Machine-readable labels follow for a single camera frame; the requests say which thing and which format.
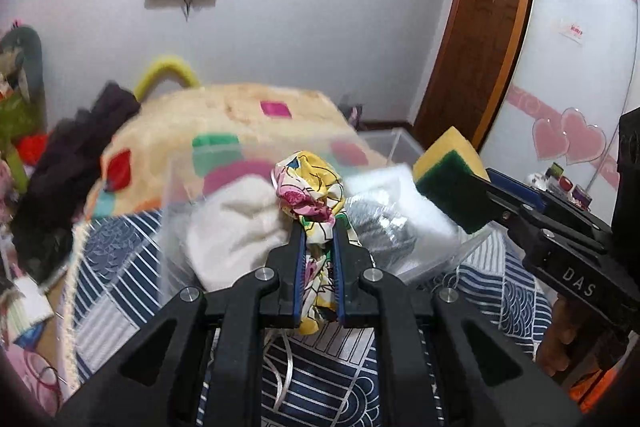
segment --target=pink heart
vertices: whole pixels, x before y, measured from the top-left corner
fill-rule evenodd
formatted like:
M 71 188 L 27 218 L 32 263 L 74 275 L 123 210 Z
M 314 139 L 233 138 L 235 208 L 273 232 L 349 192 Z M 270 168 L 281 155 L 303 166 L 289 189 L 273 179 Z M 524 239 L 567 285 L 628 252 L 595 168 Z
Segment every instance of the pink heart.
M 533 145 L 539 160 L 551 160 L 568 151 L 569 140 L 554 130 L 548 118 L 541 118 L 533 123 Z
M 567 165 L 599 158 L 607 146 L 607 137 L 602 129 L 597 125 L 587 125 L 584 115 L 575 107 L 564 110 L 560 127 L 569 139 Z

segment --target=wooden door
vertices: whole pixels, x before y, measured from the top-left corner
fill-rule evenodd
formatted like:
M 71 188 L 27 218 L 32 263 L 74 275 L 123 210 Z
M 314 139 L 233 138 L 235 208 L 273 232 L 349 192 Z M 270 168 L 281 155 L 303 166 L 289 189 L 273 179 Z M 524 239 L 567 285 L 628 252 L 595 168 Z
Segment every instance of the wooden door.
M 454 0 L 414 133 L 430 146 L 450 126 L 469 141 L 504 60 L 518 0 Z

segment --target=yellow tube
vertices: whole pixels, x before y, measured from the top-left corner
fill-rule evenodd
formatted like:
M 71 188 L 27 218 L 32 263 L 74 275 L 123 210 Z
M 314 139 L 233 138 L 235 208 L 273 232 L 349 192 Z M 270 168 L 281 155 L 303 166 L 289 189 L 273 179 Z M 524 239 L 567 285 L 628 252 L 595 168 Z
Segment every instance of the yellow tube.
M 133 90 L 133 95 L 136 97 L 136 100 L 141 102 L 149 94 L 149 91 L 156 85 L 160 78 L 160 73 L 163 71 L 173 71 L 180 76 L 185 87 L 200 87 L 200 82 L 195 73 L 193 73 L 190 66 L 180 57 L 159 57 L 156 58 L 148 70 L 145 71 L 145 75 Z

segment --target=sponge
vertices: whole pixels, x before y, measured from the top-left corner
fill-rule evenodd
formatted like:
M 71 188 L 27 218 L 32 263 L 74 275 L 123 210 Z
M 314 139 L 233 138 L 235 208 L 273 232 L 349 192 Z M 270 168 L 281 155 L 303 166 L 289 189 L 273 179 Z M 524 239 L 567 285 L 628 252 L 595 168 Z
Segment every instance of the sponge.
M 470 174 L 489 181 L 480 156 L 455 127 L 450 127 L 420 156 L 413 169 L 418 192 L 429 198 L 441 211 L 474 233 L 487 224 L 484 205 L 476 205 L 467 194 Z

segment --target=metal screw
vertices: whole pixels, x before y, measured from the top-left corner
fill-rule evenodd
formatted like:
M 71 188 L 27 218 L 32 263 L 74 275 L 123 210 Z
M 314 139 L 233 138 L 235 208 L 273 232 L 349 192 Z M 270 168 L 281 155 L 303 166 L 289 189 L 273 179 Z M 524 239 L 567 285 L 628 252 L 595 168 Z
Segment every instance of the metal screw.
M 193 286 L 187 286 L 187 288 L 182 288 L 182 291 L 180 291 L 180 299 L 185 302 L 193 302 L 198 297 L 200 297 L 200 290 Z
M 269 268 L 268 266 L 265 266 L 264 268 L 258 268 L 254 272 L 254 275 L 255 275 L 255 278 L 260 281 L 269 281 L 273 279 L 275 272 L 273 271 L 273 269 Z
M 446 303 L 451 304 L 458 300 L 458 292 L 453 288 L 443 288 L 438 292 L 438 297 Z
M 376 282 L 376 281 L 379 281 L 380 279 L 382 279 L 383 273 L 382 273 L 382 270 L 380 268 L 367 268 L 362 273 L 362 276 L 367 281 Z

